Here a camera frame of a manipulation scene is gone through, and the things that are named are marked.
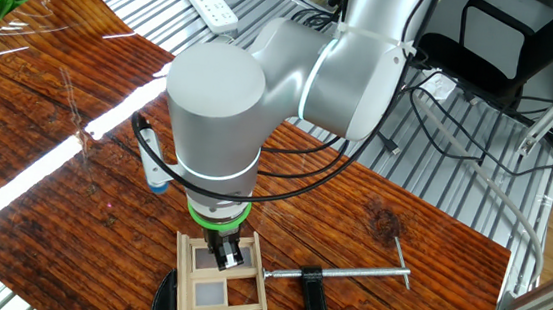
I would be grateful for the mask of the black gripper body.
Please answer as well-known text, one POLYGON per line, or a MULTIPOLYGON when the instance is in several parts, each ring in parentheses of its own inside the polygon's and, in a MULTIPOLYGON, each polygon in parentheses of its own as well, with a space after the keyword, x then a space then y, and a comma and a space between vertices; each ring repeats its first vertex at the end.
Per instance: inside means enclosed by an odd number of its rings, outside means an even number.
POLYGON ((231 228, 225 231, 203 229, 203 236, 209 246, 220 246, 226 242, 232 245, 238 245, 240 242, 241 230, 239 227, 231 228))

